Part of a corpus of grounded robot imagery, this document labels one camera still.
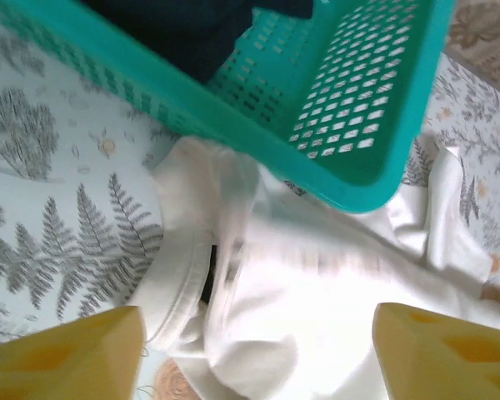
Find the white cloth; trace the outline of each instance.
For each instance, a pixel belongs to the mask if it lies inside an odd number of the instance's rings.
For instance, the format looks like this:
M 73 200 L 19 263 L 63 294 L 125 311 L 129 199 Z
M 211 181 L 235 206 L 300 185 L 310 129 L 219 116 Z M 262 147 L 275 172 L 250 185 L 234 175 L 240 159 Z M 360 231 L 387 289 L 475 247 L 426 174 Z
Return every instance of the white cloth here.
M 402 186 L 358 215 L 192 138 L 154 177 L 166 239 L 131 303 L 204 400 L 388 398 L 371 338 L 383 302 L 500 328 L 500 306 L 477 300 L 491 259 L 459 219 L 455 148 L 439 153 L 428 190 Z

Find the teal plastic basket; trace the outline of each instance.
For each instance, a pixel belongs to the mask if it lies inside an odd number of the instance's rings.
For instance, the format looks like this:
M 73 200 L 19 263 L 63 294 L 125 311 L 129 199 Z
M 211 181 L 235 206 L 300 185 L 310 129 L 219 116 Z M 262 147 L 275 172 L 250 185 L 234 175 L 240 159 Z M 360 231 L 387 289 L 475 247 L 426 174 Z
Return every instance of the teal plastic basket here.
M 400 183 L 452 10 L 450 0 L 315 0 L 310 21 L 256 10 L 206 87 L 73 0 L 0 0 L 0 21 L 168 128 L 366 212 Z

